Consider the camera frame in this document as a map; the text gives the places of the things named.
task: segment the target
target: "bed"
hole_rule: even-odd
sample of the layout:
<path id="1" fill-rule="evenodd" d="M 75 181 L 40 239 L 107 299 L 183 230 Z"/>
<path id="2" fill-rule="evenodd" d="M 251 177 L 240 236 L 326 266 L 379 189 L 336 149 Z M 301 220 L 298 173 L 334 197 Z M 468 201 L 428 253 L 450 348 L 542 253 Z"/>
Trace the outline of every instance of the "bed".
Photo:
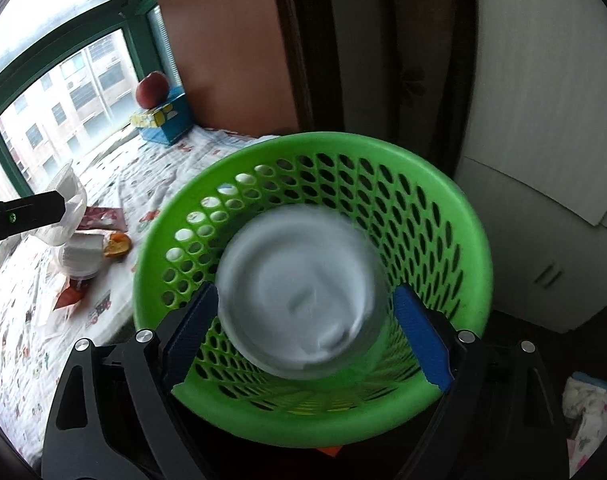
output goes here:
<path id="1" fill-rule="evenodd" d="M 1 244 L 0 425 L 29 464 L 41 456 L 50 405 L 74 343 L 87 337 L 100 346 L 134 332 L 137 254 L 160 209 L 213 162 L 267 138 L 195 126 L 166 147 L 130 135 L 78 171 L 88 205 L 123 208 L 133 250 L 106 267 L 76 307 L 44 312 L 61 284 L 49 246 L 29 235 Z"/>

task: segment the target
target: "snack package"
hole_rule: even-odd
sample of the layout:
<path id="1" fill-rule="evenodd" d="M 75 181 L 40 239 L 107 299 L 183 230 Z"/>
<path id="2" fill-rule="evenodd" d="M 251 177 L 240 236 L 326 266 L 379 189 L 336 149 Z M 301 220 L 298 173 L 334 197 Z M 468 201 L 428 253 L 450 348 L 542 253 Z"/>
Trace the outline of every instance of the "snack package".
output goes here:
<path id="1" fill-rule="evenodd" d="M 87 207 L 77 231 L 90 229 L 126 231 L 124 210 L 119 207 Z"/>

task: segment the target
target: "white container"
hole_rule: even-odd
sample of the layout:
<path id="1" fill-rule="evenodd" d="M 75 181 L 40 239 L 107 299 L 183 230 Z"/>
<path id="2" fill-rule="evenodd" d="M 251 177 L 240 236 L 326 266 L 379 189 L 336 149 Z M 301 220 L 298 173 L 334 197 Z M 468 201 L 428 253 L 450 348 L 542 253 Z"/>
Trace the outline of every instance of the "white container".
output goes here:
<path id="1" fill-rule="evenodd" d="M 232 344 L 287 379 L 347 367 L 385 320 L 387 287 L 375 248 L 327 208 L 281 206 L 248 222 L 226 247 L 216 286 Z"/>

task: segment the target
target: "blue box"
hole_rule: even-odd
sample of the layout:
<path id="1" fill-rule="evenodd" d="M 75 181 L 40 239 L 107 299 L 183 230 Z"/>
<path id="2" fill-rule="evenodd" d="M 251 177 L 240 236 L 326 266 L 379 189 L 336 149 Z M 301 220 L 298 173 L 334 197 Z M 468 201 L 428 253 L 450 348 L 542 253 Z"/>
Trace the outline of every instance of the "blue box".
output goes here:
<path id="1" fill-rule="evenodd" d="M 168 99 L 159 106 L 135 112 L 130 122 L 145 140 L 166 146 L 177 142 L 195 124 L 181 86 L 171 88 Z"/>

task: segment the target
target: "basket rim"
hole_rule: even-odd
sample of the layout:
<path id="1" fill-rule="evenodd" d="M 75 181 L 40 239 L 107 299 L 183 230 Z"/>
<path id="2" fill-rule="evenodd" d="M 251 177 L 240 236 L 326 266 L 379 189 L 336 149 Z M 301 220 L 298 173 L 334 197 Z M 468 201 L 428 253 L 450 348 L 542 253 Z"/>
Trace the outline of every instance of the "basket rim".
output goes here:
<path id="1" fill-rule="evenodd" d="M 276 144 L 294 146 L 302 142 L 318 141 L 321 147 L 329 140 L 333 143 L 360 142 L 360 149 L 370 151 L 383 151 L 394 156 L 403 156 L 413 165 L 420 167 L 426 173 L 431 173 L 439 183 L 447 199 L 468 222 L 467 241 L 474 246 L 473 251 L 467 252 L 468 265 L 474 267 L 475 278 L 467 284 L 471 298 L 475 305 L 469 305 L 463 316 L 457 319 L 457 330 L 467 329 L 481 336 L 490 314 L 492 292 L 492 266 L 490 248 L 481 221 L 472 206 L 466 200 L 461 189 L 445 174 L 437 170 L 423 158 L 408 152 L 403 148 L 389 144 L 383 140 L 347 134 L 342 132 L 308 132 L 292 134 L 277 139 L 264 140 L 253 146 L 246 147 L 215 162 L 200 173 L 196 179 L 208 179 L 219 172 L 220 168 L 235 165 L 236 162 L 252 158 L 252 155 L 261 153 L 266 144 L 274 149 Z M 155 329 L 146 312 L 138 305 L 145 304 L 148 296 L 146 290 L 146 268 L 148 267 L 147 254 L 154 254 L 157 234 L 164 229 L 166 218 L 172 218 L 172 205 L 182 202 L 191 196 L 191 186 L 181 189 L 173 199 L 168 202 L 160 215 L 152 223 L 149 233 L 140 250 L 138 264 L 135 270 L 133 288 L 133 317 L 137 330 L 142 328 Z M 433 384 L 426 381 L 423 372 L 398 383 L 395 390 L 380 399 L 367 402 L 366 409 L 352 409 L 342 412 L 321 413 L 314 416 L 293 415 L 284 412 L 263 412 L 252 407 L 251 410 L 195 409 L 204 405 L 212 405 L 212 394 L 207 388 L 194 388 L 191 384 L 181 383 L 174 387 L 172 394 L 188 409 L 229 433 L 242 438 L 283 447 L 327 447 L 339 444 L 358 442 L 392 430 L 407 420 L 421 413 L 430 404 L 439 399 L 441 392 Z"/>

